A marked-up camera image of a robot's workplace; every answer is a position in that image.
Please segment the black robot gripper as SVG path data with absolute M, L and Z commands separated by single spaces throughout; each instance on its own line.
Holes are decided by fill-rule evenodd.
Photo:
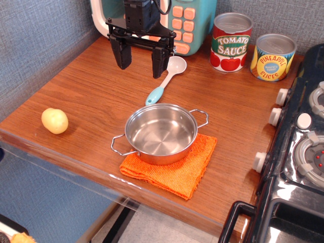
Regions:
M 172 7 L 172 1 L 167 1 L 167 10 L 161 9 L 160 1 L 124 1 L 125 18 L 107 18 L 108 38 L 118 67 L 125 70 L 132 62 L 129 39 L 144 41 L 149 47 L 148 40 L 143 36 L 159 37 L 165 41 L 167 49 L 155 47 L 152 51 L 153 77 L 159 78 L 166 70 L 169 61 L 169 51 L 176 53 L 175 32 L 164 27 L 161 15 L 167 15 Z

